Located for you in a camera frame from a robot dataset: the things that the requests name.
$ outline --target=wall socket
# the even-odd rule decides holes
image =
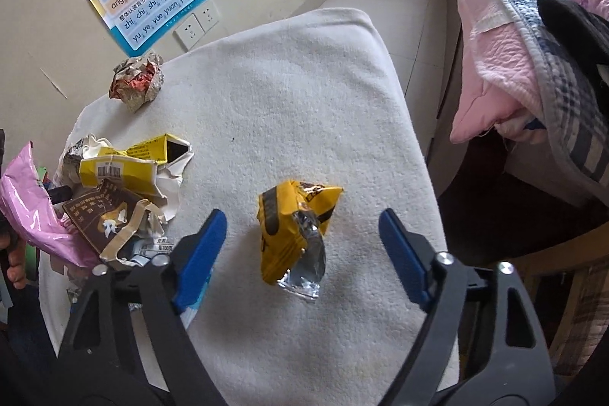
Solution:
[[[205,33],[220,21],[220,13],[218,13],[213,1],[206,2],[197,11],[197,19],[199,19]]]
[[[194,13],[190,13],[182,24],[174,30],[174,33],[188,52],[205,35],[205,30],[203,30]]]

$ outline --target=pink quilt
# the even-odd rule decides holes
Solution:
[[[545,129],[533,61],[500,0],[457,0],[463,27],[463,76],[450,140],[461,143],[491,127],[515,141],[539,143]]]

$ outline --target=white tile floor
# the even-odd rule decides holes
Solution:
[[[446,46],[446,0],[327,0],[370,16],[394,62],[410,118],[426,154],[440,104]]]

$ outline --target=person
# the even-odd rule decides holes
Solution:
[[[9,247],[10,235],[7,232],[0,234],[0,250],[8,250]],[[18,239],[16,246],[8,251],[8,265],[8,280],[15,289],[23,289],[26,286],[26,242],[22,239]]]

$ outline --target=table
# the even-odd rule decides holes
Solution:
[[[171,132],[195,156],[167,229],[196,232],[211,209],[228,235],[188,329],[231,405],[375,405],[424,314],[402,289],[378,236],[392,207],[406,228],[446,247],[423,157],[391,58],[366,14],[318,10],[210,43],[163,65],[157,99],[132,115],[107,96],[80,114],[87,133],[119,149]],[[309,304],[260,275],[257,195],[284,179],[345,188],[326,237],[321,296]],[[64,277],[40,265],[40,302],[59,348],[69,317]],[[133,322],[150,382],[163,380]],[[444,385],[458,376],[456,355]]]

